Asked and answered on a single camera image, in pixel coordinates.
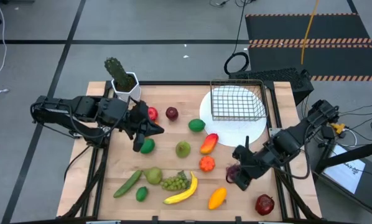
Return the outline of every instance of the cucumber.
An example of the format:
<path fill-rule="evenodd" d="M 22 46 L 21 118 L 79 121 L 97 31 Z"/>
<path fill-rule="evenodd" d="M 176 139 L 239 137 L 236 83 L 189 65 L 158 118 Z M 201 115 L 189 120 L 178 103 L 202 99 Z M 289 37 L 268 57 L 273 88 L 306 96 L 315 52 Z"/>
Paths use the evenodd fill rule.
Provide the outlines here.
<path fill-rule="evenodd" d="M 148 195 L 149 191 L 147 190 L 147 187 L 141 187 L 136 192 L 136 200 L 138 202 L 143 202 L 144 199 L 146 199 L 146 196 Z"/>
<path fill-rule="evenodd" d="M 156 146 L 156 144 L 154 143 L 153 139 L 145 139 L 141 148 L 141 153 L 142 154 L 150 153 L 151 151 L 153 151 L 154 146 Z"/>
<path fill-rule="evenodd" d="M 200 119 L 193 119 L 188 123 L 188 128 L 193 132 L 200 132 L 203 131 L 205 127 L 204 121 Z"/>
<path fill-rule="evenodd" d="M 136 182 L 142 175 L 141 170 L 137 170 L 133 175 L 123 184 L 117 191 L 114 193 L 113 197 L 118 198 L 123 196 Z"/>

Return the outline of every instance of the yellow cable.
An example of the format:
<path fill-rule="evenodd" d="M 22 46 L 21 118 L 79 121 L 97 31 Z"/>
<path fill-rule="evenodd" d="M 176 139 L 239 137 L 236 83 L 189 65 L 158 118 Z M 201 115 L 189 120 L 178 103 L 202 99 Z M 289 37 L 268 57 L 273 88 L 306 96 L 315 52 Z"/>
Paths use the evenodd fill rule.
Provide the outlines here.
<path fill-rule="evenodd" d="M 319 5 L 319 0 L 316 0 L 316 5 L 315 5 L 315 8 L 313 9 L 312 15 L 310 15 L 310 21 L 309 21 L 308 29 L 306 30 L 306 33 L 305 33 L 304 44 L 302 46 L 302 53 L 300 55 L 300 64 L 301 65 L 304 64 L 304 54 L 305 54 L 306 39 L 308 38 L 308 34 L 309 34 L 309 30 L 310 30 L 310 25 L 312 25 L 313 17 L 316 14 L 316 9 L 317 9 L 317 6 L 318 5 Z"/>

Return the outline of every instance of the banana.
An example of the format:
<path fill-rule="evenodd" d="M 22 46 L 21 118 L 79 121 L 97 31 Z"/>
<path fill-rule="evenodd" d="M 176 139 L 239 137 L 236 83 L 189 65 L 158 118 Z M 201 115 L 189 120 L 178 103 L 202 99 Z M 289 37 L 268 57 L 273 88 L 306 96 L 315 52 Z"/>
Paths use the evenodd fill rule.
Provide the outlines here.
<path fill-rule="evenodd" d="M 194 191 L 196 191 L 196 189 L 197 189 L 198 180 L 194 176 L 192 171 L 190 171 L 190 174 L 192 175 L 192 183 L 190 184 L 190 188 L 188 190 L 180 193 L 180 194 L 177 194 L 177 195 L 174 195 L 174 196 L 171 196 L 171 197 L 165 199 L 164 204 L 170 205 L 170 204 L 173 204 L 173 203 L 178 203 L 178 202 L 181 202 L 181 201 L 185 200 L 186 198 L 192 196 Z"/>

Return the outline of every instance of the wire basket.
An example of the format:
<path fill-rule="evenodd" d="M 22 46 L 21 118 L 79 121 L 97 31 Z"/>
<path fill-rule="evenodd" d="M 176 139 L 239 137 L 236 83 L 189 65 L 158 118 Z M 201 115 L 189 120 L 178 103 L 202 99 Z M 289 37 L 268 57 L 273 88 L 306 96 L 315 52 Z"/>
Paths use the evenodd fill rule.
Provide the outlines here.
<path fill-rule="evenodd" d="M 267 116 L 261 80 L 212 80 L 210 88 L 214 121 L 257 121 Z"/>

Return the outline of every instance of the cactus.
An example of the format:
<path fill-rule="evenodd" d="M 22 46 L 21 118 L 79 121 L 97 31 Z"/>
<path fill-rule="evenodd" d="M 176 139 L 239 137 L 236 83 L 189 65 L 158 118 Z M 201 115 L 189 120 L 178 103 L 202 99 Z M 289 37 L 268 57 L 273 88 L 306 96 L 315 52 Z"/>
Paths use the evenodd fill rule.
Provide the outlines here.
<path fill-rule="evenodd" d="M 128 75 L 119 60 L 116 58 L 107 58 L 105 60 L 105 68 L 113 77 L 118 91 L 131 91 L 135 86 L 135 79 Z"/>

